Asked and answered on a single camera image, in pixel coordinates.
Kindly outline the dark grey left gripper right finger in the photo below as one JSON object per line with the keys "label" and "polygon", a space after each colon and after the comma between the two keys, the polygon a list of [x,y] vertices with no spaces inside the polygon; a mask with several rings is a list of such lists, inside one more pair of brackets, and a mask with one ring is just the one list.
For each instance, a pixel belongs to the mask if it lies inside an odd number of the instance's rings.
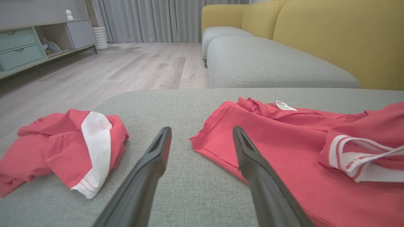
{"label": "dark grey left gripper right finger", "polygon": [[247,133],[233,128],[238,170],[248,181],[259,227],[315,227]]}

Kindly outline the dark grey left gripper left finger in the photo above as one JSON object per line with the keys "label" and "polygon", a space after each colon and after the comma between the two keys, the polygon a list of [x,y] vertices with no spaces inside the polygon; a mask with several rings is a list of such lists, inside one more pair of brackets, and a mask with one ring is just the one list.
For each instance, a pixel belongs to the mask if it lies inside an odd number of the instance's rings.
{"label": "dark grey left gripper left finger", "polygon": [[157,183],[169,157],[172,130],[163,127],[92,227],[147,227]]}

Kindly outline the red garment with striped trim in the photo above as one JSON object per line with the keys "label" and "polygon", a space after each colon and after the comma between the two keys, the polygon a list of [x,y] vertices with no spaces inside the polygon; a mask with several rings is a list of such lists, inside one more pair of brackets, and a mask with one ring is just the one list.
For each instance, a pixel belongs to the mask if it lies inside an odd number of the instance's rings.
{"label": "red garment with striped trim", "polygon": [[404,227],[404,102],[357,114],[240,97],[190,138],[194,151],[238,171],[244,129],[317,227]]}

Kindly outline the red garment with white panel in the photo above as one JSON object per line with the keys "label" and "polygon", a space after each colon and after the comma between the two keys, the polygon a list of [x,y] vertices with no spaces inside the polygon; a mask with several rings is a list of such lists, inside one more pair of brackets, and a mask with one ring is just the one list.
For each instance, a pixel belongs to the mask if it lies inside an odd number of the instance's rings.
{"label": "red garment with white panel", "polygon": [[53,173],[92,199],[117,167],[129,138],[117,115],[75,109],[39,118],[17,135],[0,160],[0,197]]}

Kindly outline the large grey sofa chaise cushion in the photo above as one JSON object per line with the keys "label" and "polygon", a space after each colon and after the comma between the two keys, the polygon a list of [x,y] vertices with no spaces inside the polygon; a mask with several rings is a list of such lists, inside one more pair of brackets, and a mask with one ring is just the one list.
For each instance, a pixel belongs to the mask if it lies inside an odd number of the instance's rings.
{"label": "large grey sofa chaise cushion", "polygon": [[153,199],[149,227],[258,227],[247,184],[193,151],[189,138],[223,102],[279,100],[294,108],[356,114],[404,102],[404,91],[369,89],[203,89],[132,91],[95,108],[118,115],[130,138],[117,168],[87,200],[54,174],[0,199],[0,227],[92,227],[161,128],[173,131],[167,169]]}

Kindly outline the wide grey sofa seat cushion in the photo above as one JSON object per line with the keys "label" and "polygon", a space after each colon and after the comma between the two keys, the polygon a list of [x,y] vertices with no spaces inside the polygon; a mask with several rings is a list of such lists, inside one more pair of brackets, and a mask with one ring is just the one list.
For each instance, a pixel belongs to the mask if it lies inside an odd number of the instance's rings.
{"label": "wide grey sofa seat cushion", "polygon": [[257,37],[215,38],[207,70],[212,89],[361,88],[356,77],[332,63]]}

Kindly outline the white ribbed planter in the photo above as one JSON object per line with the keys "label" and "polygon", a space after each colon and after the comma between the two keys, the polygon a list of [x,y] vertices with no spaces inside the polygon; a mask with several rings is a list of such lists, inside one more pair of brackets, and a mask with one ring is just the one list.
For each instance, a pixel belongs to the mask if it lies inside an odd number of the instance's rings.
{"label": "white ribbed planter", "polygon": [[93,32],[96,39],[95,48],[97,50],[107,50],[109,48],[107,32],[105,27],[93,27]]}

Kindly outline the grey curtain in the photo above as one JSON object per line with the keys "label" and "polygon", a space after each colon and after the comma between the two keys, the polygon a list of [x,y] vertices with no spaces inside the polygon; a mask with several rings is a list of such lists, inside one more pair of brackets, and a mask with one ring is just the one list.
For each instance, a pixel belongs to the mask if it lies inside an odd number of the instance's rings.
{"label": "grey curtain", "polygon": [[92,0],[109,43],[199,43],[202,9],[249,0]]}

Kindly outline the grey cabinet door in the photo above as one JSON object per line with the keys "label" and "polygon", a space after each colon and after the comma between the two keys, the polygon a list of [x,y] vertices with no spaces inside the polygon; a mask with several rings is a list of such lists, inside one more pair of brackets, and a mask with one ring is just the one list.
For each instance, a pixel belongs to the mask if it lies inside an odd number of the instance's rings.
{"label": "grey cabinet door", "polygon": [[92,24],[89,20],[68,22],[66,26],[75,49],[96,43]]}

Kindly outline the small grey sofa seat cushion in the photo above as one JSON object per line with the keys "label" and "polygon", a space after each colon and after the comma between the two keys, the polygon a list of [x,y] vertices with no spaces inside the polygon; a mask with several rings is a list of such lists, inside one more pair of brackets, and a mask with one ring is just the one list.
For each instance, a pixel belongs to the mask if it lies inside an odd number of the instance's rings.
{"label": "small grey sofa seat cushion", "polygon": [[205,68],[207,68],[208,46],[212,42],[212,40],[218,37],[233,37],[233,36],[254,37],[254,35],[251,34],[250,32],[241,30],[240,28],[236,27],[226,27],[226,26],[208,27],[203,31],[201,54]]}

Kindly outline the yellow sofa backrest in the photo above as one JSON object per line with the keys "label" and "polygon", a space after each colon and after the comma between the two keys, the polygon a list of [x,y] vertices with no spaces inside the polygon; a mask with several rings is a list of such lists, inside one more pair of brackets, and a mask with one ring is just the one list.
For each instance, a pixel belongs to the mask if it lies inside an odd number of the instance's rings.
{"label": "yellow sofa backrest", "polygon": [[332,63],[360,89],[404,91],[404,0],[274,0],[207,5],[208,27],[236,27]]}

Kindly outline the grey and mint TV cabinet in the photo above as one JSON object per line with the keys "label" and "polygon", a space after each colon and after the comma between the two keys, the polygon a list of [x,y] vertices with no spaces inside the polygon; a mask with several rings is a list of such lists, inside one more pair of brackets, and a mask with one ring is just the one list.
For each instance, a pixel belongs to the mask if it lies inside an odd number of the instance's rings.
{"label": "grey and mint TV cabinet", "polygon": [[[3,63],[0,60],[0,79],[4,79],[13,74],[16,74],[16,73],[19,73],[26,69],[32,68],[34,66],[49,62],[51,60],[58,59],[65,55],[72,54],[72,53],[78,53],[81,50],[91,49],[91,50],[97,51],[97,49],[95,48],[95,44],[88,45],[88,46],[85,46],[85,47],[82,47],[79,49],[75,49],[73,47],[66,23],[83,21],[83,20],[88,20],[88,19],[75,19],[75,20],[70,20],[70,21],[50,22],[50,23],[34,24],[34,25],[19,26],[19,27],[8,27],[8,28],[0,29],[0,32],[9,32],[9,31],[15,31],[15,30],[29,29],[36,41],[35,44],[30,44],[30,45],[10,49],[10,50],[1,51],[0,54],[7,53],[9,51],[14,51],[14,50],[24,48],[24,47],[36,45],[39,48],[39,51],[41,52],[41,55],[42,55],[42,59],[25,64],[23,66],[16,67],[11,70],[6,70],[5,66],[3,65]],[[56,43],[60,47],[61,51],[58,53],[53,53],[51,55],[46,55],[45,51],[42,48],[42,44],[39,40],[42,37],[45,37],[47,40]]]}

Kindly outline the brown plant trunk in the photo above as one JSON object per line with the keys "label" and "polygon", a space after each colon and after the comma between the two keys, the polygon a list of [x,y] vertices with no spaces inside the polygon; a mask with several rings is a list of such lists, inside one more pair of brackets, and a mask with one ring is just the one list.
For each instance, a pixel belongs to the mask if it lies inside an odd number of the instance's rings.
{"label": "brown plant trunk", "polygon": [[98,22],[95,14],[95,9],[92,3],[92,0],[85,0],[88,16],[90,19],[90,22],[92,24],[92,27],[98,27]]}

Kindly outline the deep mint cabinet drawer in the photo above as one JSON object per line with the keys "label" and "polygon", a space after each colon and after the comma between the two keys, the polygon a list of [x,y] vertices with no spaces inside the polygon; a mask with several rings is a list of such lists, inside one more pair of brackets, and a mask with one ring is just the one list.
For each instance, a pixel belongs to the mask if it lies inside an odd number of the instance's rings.
{"label": "deep mint cabinet drawer", "polygon": [[6,70],[11,70],[39,59],[42,59],[42,55],[36,45],[0,54],[0,60]]}

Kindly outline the shallow mint cabinet drawer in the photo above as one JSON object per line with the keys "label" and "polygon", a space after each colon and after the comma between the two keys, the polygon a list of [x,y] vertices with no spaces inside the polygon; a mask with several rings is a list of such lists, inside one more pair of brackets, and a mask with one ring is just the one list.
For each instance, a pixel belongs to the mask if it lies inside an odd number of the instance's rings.
{"label": "shallow mint cabinet drawer", "polygon": [[0,52],[35,43],[29,29],[0,32]]}

